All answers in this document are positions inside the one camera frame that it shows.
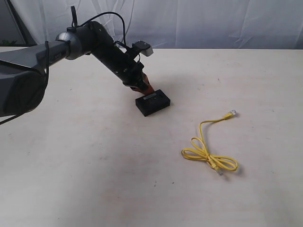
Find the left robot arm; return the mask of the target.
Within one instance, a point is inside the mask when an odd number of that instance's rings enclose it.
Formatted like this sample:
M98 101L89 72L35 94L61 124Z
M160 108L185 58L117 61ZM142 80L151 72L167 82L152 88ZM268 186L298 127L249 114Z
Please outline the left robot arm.
M42 101L49 81L49 68L62 59L75 60L92 54L130 89L144 95L154 90L143 73L144 65L135 61L139 54L150 56L152 47L138 41L128 47L114 41L96 21L69 27L55 41L1 52L0 115L18 117L34 110Z

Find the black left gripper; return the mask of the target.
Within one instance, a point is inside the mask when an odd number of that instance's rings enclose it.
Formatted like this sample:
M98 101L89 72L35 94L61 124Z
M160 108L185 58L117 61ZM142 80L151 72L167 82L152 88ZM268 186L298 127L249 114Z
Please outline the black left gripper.
M118 57L115 57L113 61L115 62L114 73L126 87L130 87L131 90L143 95L149 95L154 92L147 75L143 73L144 66L141 62Z

